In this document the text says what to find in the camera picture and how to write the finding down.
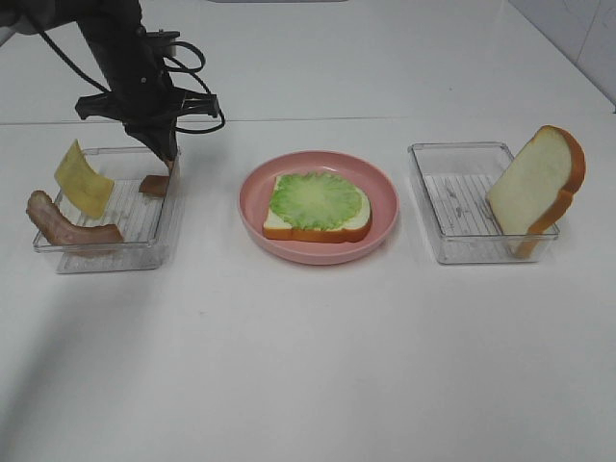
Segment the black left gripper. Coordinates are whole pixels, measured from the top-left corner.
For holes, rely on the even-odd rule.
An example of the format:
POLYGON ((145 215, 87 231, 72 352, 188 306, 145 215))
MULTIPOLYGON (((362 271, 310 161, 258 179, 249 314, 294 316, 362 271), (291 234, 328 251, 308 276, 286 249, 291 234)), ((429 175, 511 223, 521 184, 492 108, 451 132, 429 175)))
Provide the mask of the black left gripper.
POLYGON ((148 147, 162 162, 174 162, 177 118, 218 116, 218 97, 175 86, 173 73, 200 78, 205 56, 180 39, 177 31, 148 32, 140 24, 127 27, 114 21, 80 21, 86 40, 109 88, 82 96, 75 110, 80 118, 102 116, 120 121, 125 133, 148 147))

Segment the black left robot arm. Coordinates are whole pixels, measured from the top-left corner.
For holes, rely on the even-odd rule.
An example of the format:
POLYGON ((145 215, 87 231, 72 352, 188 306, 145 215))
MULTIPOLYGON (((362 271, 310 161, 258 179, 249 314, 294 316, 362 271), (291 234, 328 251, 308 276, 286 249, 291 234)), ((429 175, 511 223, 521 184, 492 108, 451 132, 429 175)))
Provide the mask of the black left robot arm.
POLYGON ((177 120, 207 115, 224 121, 217 96, 175 86, 171 76, 196 78, 201 66, 188 67, 175 57, 177 48, 203 53, 180 39, 177 31, 149 32, 141 23, 137 1, 4 1, 1 24, 22 35, 38 35, 82 79, 98 88, 78 99, 75 110, 86 119, 101 116, 122 123, 130 137, 148 147, 167 166, 178 154, 177 120), (107 83, 101 85, 79 68, 49 37, 51 29, 76 23, 107 83))

